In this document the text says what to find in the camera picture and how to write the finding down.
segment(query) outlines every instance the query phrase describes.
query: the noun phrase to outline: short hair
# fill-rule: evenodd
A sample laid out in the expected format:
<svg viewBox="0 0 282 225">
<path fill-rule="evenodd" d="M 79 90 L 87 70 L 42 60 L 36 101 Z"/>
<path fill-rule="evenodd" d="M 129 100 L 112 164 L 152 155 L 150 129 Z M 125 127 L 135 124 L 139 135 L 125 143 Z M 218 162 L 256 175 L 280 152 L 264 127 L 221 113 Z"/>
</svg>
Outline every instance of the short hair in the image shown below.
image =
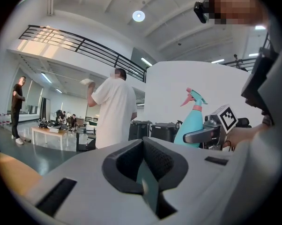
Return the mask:
<svg viewBox="0 0 282 225">
<path fill-rule="evenodd" d="M 120 74 L 120 77 L 126 80 L 126 71 L 123 68 L 117 68 L 115 69 L 115 74 Z"/>
</svg>

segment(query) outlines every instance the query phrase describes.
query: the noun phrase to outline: black t-shirt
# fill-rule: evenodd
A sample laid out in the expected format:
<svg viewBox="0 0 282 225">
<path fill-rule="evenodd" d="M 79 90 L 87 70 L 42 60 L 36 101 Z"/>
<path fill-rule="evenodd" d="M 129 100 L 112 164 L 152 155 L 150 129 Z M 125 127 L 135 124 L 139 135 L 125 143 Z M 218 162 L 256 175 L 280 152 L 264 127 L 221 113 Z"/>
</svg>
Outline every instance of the black t-shirt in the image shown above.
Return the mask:
<svg viewBox="0 0 282 225">
<path fill-rule="evenodd" d="M 15 84 L 14 88 L 13 88 L 13 92 L 16 91 L 18 93 L 19 96 L 22 97 L 22 89 L 21 86 L 19 84 Z M 16 96 L 13 96 L 12 94 L 12 108 L 16 109 L 16 110 L 20 110 L 22 107 L 22 100 L 18 99 Z"/>
<path fill-rule="evenodd" d="M 76 118 L 71 118 L 71 125 L 72 125 L 72 127 L 74 127 L 75 123 L 76 123 Z"/>
</svg>

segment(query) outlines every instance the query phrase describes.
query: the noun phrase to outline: pink spray nozzle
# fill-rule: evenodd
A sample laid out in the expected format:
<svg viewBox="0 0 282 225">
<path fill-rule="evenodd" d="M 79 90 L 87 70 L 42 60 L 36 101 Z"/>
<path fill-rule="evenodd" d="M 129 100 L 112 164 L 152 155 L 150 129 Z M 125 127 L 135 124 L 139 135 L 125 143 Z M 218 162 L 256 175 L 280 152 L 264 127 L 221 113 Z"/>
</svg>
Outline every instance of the pink spray nozzle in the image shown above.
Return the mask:
<svg viewBox="0 0 282 225">
<path fill-rule="evenodd" d="M 184 103 L 181 105 L 181 107 L 184 106 L 184 105 L 186 105 L 188 102 L 194 101 L 194 100 L 195 100 L 195 99 L 192 97 L 192 95 L 191 95 L 190 93 L 188 93 L 187 99 L 184 101 Z"/>
</svg>

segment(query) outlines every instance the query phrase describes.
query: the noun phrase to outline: wooden table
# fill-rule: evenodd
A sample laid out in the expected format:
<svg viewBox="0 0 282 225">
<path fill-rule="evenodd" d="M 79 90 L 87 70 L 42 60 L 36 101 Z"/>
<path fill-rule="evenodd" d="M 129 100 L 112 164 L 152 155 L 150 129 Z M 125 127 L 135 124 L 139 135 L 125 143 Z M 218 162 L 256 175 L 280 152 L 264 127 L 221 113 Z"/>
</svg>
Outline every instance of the wooden table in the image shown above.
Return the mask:
<svg viewBox="0 0 282 225">
<path fill-rule="evenodd" d="M 21 161 L 0 153 L 0 175 L 6 186 L 19 195 L 25 195 L 42 176 Z"/>
<path fill-rule="evenodd" d="M 61 150 L 63 150 L 63 146 L 62 146 L 63 135 L 66 134 L 66 136 L 67 136 L 67 139 L 66 139 L 67 145 L 66 146 L 68 147 L 68 131 L 67 130 L 59 130 L 58 133 L 53 133 L 53 132 L 50 132 L 48 128 L 32 127 L 32 142 L 33 142 L 33 144 L 35 144 L 35 137 L 34 137 L 35 132 L 45 134 L 45 143 L 47 143 L 46 135 L 59 137 L 60 138 L 60 148 L 61 148 Z"/>
</svg>

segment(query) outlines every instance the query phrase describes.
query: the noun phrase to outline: hand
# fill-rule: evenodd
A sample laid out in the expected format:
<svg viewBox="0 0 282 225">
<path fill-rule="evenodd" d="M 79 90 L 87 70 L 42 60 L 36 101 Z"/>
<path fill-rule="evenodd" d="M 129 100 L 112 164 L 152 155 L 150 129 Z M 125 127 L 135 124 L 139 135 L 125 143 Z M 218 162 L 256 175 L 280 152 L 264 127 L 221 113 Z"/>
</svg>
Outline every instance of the hand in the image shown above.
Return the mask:
<svg viewBox="0 0 282 225">
<path fill-rule="evenodd" d="M 88 88 L 94 88 L 95 87 L 95 82 L 91 82 L 88 86 Z"/>
<path fill-rule="evenodd" d="M 235 148 L 237 144 L 243 140 L 252 139 L 252 130 L 250 128 L 234 127 L 228 134 L 223 147 L 232 146 Z"/>
</svg>

